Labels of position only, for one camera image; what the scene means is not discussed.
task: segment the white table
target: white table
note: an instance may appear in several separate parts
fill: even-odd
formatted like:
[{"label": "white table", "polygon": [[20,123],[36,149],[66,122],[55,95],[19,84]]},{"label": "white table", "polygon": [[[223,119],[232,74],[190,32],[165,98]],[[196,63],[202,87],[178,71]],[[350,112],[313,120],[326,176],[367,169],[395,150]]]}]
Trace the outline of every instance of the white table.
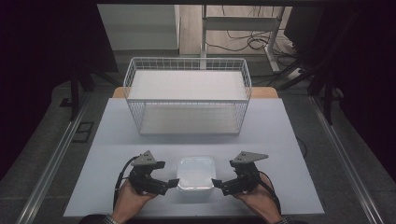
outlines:
[{"label": "white table", "polygon": [[[186,156],[211,157],[216,164],[217,179],[225,181],[236,177],[229,160],[241,150],[267,154],[269,159],[256,161],[256,165],[271,177],[282,214],[324,213],[281,99],[250,100],[238,136],[140,136],[125,100],[109,99],[64,216],[111,213],[120,170],[125,162],[146,150],[157,161],[166,161],[164,169],[152,173],[163,181],[176,178],[177,162]],[[254,215],[234,197],[224,197],[220,189],[198,199],[169,189],[165,196],[150,201],[139,216]]]}]

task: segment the white wire basket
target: white wire basket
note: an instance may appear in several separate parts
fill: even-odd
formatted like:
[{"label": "white wire basket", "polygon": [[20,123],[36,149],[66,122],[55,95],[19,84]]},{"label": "white wire basket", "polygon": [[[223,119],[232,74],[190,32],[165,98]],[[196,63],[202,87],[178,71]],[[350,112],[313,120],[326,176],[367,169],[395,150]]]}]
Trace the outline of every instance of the white wire basket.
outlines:
[{"label": "white wire basket", "polygon": [[239,134],[250,94],[244,59],[132,58],[124,80],[140,134]]}]

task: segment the black curtain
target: black curtain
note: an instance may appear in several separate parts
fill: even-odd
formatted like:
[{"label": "black curtain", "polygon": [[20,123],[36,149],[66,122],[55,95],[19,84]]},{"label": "black curtain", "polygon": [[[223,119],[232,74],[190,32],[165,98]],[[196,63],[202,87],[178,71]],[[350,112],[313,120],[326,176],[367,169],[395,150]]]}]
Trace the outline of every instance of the black curtain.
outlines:
[{"label": "black curtain", "polygon": [[396,181],[396,6],[363,10],[332,69],[346,117]]},{"label": "black curtain", "polygon": [[6,1],[0,5],[0,177],[18,157],[54,87],[84,64],[117,72],[96,4]]}]

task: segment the power strip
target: power strip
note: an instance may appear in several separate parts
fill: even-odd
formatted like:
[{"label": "power strip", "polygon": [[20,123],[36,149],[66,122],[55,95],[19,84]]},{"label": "power strip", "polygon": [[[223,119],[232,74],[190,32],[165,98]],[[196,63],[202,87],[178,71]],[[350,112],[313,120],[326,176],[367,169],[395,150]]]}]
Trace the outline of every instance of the power strip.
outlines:
[{"label": "power strip", "polygon": [[288,75],[288,79],[292,80],[295,79],[296,77],[298,77],[300,74],[302,74],[304,72],[304,69],[302,68],[296,68],[294,69],[294,71],[292,71],[289,75]]}]

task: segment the human hand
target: human hand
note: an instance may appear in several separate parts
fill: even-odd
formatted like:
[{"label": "human hand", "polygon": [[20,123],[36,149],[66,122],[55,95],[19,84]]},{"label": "human hand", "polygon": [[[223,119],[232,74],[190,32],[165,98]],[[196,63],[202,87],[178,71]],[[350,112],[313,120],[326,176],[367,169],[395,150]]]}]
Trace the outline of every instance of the human hand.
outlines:
[{"label": "human hand", "polygon": [[[260,173],[260,178],[271,189],[274,188],[265,174]],[[233,196],[241,200],[253,213],[263,218],[267,223],[273,224],[282,220],[282,216],[276,208],[276,203],[272,195],[261,185],[257,185],[249,193],[238,193]]]},{"label": "human hand", "polygon": [[134,217],[149,200],[156,196],[153,193],[137,193],[129,180],[126,179],[120,188],[119,198],[111,217],[120,224],[125,223]]}]

